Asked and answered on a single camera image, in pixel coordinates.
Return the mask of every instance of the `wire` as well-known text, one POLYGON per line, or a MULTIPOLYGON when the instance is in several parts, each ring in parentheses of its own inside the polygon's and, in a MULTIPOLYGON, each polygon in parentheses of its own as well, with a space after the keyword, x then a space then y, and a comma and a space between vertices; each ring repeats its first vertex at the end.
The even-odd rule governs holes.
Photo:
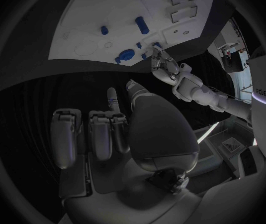
POLYGON ((223 93, 223 94, 226 94, 226 95, 228 95, 228 96, 231 96, 231 97, 233 97, 233 98, 235 98, 235 99, 237 99, 237 100, 244 101, 244 102, 246 102, 246 103, 248 103, 248 104, 251 104, 251 103, 247 102, 247 101, 250 101, 250 100, 242 100, 242 99, 240 99, 240 98, 237 98, 237 97, 235 97, 235 96, 232 96, 232 95, 229 95, 229 94, 227 94, 227 93, 225 93, 225 92, 222 92, 222 91, 220 91, 220 90, 218 90, 217 88, 214 88, 214 87, 212 87, 212 86, 208 86, 208 88, 213 88, 213 89, 215 89, 215 90, 218 91, 218 92, 221 92, 221 93, 223 93))

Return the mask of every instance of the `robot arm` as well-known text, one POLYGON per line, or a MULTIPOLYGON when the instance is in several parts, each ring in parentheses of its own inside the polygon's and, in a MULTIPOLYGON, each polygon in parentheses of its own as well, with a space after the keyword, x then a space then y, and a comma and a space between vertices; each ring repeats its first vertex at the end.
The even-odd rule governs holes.
POLYGON ((154 45, 152 73, 159 80, 172 85, 173 94, 186 102, 195 101, 203 106, 210 106, 218 112, 228 112, 243 118, 252 127, 251 105, 230 99, 221 92, 214 92, 205 86, 201 79, 191 74, 192 68, 186 63, 178 66, 177 62, 161 47, 154 45))

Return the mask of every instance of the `blue plastic part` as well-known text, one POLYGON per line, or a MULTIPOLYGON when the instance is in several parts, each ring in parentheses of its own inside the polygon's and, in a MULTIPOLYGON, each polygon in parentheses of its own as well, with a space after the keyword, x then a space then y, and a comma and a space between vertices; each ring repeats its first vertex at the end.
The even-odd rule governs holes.
POLYGON ((143 17, 140 16, 140 17, 136 18, 135 22, 137 23, 142 34, 149 33, 149 29, 148 29, 143 17))
POLYGON ((135 55, 134 50, 125 50, 119 54, 119 58, 124 61, 128 61, 132 59, 132 57, 135 55))
POLYGON ((102 26, 100 30, 101 30, 103 35, 107 35, 109 33, 108 28, 105 26, 102 26))
POLYGON ((119 57, 116 57, 115 58, 115 61, 116 61, 117 64, 119 64, 120 63, 120 58, 119 57))
POLYGON ((155 43, 153 44, 153 46, 158 46, 158 47, 162 48, 161 45, 160 45, 158 42, 155 42, 155 43))

